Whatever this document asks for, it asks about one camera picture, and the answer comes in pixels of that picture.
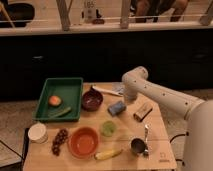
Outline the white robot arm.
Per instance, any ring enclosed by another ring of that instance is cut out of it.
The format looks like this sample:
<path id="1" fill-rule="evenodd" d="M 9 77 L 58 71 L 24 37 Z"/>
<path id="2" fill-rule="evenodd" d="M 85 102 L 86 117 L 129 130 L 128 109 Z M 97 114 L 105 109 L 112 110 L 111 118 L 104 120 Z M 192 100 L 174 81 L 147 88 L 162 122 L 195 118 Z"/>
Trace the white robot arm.
<path id="1" fill-rule="evenodd" d="M 165 105 L 187 121 L 182 171 L 213 171 L 213 100 L 184 94 L 147 80 L 148 71 L 136 67 L 122 76 L 124 99 L 131 102 L 139 93 Z"/>

